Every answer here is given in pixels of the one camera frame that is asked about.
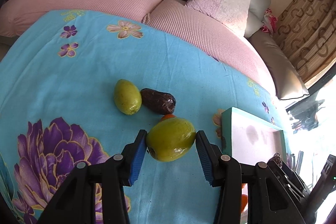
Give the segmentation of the pink cloth by sofa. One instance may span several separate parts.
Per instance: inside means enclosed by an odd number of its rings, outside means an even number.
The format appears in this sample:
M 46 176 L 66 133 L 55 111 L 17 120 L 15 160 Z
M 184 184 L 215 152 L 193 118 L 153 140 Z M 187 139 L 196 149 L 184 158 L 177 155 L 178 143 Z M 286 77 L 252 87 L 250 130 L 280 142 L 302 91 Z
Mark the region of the pink cloth by sofa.
M 273 14 L 272 10 L 268 8 L 264 13 L 261 31 L 268 33 L 272 37 L 277 30 L 277 21 L 278 18 Z

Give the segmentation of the white tray teal rim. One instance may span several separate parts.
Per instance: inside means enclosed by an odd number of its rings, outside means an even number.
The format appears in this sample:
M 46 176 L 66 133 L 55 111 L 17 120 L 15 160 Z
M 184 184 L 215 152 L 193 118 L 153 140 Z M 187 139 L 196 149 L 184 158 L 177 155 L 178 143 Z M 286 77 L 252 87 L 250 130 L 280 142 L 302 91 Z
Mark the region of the white tray teal rim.
M 286 161 L 284 131 L 248 112 L 231 107 L 222 113 L 222 152 L 238 162 L 256 165 L 279 153 Z

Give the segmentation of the small green jujube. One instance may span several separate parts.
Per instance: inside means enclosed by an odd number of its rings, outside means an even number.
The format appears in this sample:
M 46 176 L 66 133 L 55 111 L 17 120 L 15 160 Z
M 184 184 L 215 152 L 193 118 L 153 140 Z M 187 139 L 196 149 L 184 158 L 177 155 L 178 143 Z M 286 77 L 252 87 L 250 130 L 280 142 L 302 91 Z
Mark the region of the small green jujube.
M 114 87 L 113 95 L 116 107 L 123 114 L 133 115 L 141 108 L 141 93 L 139 89 L 129 80 L 118 80 L 116 86 Z

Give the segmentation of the pink sofa seat cover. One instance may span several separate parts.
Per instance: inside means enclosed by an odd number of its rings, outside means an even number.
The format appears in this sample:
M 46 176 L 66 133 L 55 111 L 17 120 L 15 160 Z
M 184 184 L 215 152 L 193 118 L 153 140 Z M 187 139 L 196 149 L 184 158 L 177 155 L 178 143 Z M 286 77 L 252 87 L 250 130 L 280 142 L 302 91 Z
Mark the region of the pink sofa seat cover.
M 1 36 L 20 36 L 51 10 L 99 11 L 142 22 L 177 36 L 250 77 L 270 94 L 272 76 L 244 37 L 211 17 L 185 6 L 182 0 L 8 0 L 1 6 Z

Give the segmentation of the small orange tangerine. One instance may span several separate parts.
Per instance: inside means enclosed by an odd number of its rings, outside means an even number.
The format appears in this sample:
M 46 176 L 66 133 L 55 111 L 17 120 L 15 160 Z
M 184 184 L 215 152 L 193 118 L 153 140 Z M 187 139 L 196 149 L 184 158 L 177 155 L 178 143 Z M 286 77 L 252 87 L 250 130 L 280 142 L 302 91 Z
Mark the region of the small orange tangerine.
M 167 115 L 164 115 L 160 121 L 163 121 L 163 120 L 166 120 L 166 119 L 170 119 L 170 118 L 175 118 L 175 115 L 173 114 L 167 114 Z

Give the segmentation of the orange tangerine with stem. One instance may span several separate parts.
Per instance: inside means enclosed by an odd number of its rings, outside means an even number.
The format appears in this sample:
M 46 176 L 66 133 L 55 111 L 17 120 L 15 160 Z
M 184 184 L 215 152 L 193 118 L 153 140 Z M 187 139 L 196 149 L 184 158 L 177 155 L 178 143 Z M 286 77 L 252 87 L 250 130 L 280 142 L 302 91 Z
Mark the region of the orange tangerine with stem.
M 245 207 L 248 204 L 248 196 L 246 194 L 241 195 L 241 206 L 240 206 L 240 213 L 245 210 Z

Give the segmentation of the brown patterned curtain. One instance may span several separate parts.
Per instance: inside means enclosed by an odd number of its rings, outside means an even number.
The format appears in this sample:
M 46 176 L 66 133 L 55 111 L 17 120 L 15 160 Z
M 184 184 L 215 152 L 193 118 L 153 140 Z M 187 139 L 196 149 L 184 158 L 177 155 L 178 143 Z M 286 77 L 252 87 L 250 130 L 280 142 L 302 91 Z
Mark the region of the brown patterned curtain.
M 335 0 L 293 0 L 273 39 L 310 88 L 335 64 Z

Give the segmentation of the blue floral tablecloth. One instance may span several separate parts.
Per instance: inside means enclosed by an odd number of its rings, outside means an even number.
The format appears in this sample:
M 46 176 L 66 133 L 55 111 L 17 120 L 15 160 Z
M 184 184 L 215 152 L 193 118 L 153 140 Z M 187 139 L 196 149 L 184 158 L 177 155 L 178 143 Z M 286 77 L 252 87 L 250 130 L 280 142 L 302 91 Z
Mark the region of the blue floral tablecloth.
M 19 223 L 37 222 L 76 164 L 104 162 L 159 121 L 117 109 L 119 79 L 172 94 L 175 115 L 214 144 L 213 116 L 231 107 L 288 126 L 271 92 L 180 38 L 100 12 L 49 12 L 1 61 L 1 195 Z

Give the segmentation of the large green jujube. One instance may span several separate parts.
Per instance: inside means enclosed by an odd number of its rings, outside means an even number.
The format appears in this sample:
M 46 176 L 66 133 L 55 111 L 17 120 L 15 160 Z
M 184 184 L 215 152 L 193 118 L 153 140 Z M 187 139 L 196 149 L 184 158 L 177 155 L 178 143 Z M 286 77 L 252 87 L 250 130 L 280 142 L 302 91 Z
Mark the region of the large green jujube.
M 157 161 L 175 161 L 190 150 L 195 137 L 196 131 L 190 121 L 168 118 L 157 123 L 147 134 L 147 150 Z

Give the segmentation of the dark red date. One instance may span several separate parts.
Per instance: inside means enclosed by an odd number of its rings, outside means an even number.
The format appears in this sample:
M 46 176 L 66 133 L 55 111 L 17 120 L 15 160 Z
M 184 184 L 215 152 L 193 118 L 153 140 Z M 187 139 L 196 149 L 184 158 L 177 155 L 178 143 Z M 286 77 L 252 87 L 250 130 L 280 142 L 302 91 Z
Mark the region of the dark red date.
M 274 161 L 279 168 L 282 168 L 282 156 L 280 153 L 275 153 L 270 161 Z

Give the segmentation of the pink plush cushion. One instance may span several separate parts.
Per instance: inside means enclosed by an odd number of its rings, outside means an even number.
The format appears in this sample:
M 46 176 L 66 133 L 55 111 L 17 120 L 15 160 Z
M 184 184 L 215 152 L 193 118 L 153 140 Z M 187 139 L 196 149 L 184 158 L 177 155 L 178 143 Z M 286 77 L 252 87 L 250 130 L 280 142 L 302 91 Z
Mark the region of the pink plush cushion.
M 188 0 L 186 6 L 205 14 L 236 36 L 244 36 L 251 0 Z

